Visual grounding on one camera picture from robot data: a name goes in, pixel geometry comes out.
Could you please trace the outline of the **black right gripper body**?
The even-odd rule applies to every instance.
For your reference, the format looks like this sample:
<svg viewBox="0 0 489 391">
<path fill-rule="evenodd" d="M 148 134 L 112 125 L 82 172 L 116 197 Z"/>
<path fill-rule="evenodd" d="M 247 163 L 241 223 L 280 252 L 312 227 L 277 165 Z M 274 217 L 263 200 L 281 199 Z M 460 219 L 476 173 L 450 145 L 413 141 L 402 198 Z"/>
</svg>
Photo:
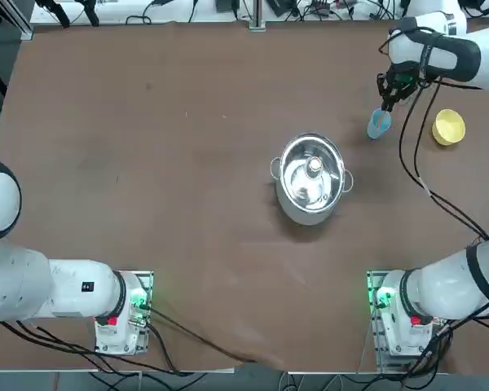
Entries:
<svg viewBox="0 0 489 391">
<path fill-rule="evenodd" d="M 415 91 L 419 81 L 416 65 L 391 64 L 385 73 L 386 89 L 392 91 Z"/>
</svg>

